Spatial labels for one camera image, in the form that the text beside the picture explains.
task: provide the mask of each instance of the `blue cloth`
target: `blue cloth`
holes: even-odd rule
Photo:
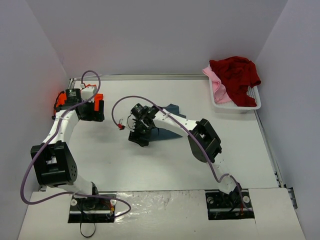
[[[172,113],[172,114],[177,115],[179,117],[182,117],[184,119],[186,118],[185,115],[182,115],[179,113],[179,106],[177,106],[177,105],[170,103],[168,106],[164,106],[163,108],[165,110],[167,110],[169,113]],[[182,138],[182,136],[180,136],[172,131],[169,131],[167,129],[154,128],[151,130],[151,136],[150,136],[149,142],[169,140],[169,139],[178,139],[178,138]]]

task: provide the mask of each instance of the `laundry basket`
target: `laundry basket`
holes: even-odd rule
[[[254,98],[256,106],[237,106],[233,101],[225,102],[225,103],[216,103],[214,97],[214,91],[212,88],[212,81],[209,78],[210,84],[210,95],[211,101],[213,104],[213,109],[216,113],[229,113],[229,114],[246,114],[249,111],[257,110],[261,107],[260,96],[258,92],[258,87],[254,86],[253,88],[248,87],[248,92],[246,93],[248,96]]]

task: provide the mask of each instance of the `red fabric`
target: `red fabric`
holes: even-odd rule
[[[245,57],[210,60],[212,71],[220,78],[226,92],[239,107],[256,107],[255,99],[247,95],[248,86],[261,84],[256,65]]]

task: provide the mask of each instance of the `pink towel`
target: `pink towel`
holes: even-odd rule
[[[223,104],[232,101],[227,94],[226,87],[221,83],[220,78],[218,78],[218,76],[211,70],[210,66],[203,69],[202,72],[212,81],[214,101],[217,104]]]

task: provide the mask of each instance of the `table surface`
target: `table surface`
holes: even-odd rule
[[[34,192],[32,201],[61,189]],[[249,189],[255,219],[208,220],[205,192],[118,192],[132,210],[114,223],[97,223],[92,240],[305,240],[285,188]],[[78,240],[78,223],[68,223],[71,196],[63,195],[27,209],[18,240]],[[116,213],[127,208],[121,202]],[[92,224],[83,224],[90,235]]]
[[[208,80],[104,80],[100,93],[104,94],[105,120],[80,121],[69,143],[78,173],[100,191],[218,188],[209,167],[192,155],[187,138],[154,141],[148,147],[128,141],[129,132],[118,130],[111,119],[114,103],[128,95],[146,97],[159,106],[175,104],[188,119],[209,120],[221,138],[230,173],[243,188],[278,187],[254,112],[215,113]],[[149,105],[142,99],[126,99],[115,108],[115,118],[130,115],[136,103]]]

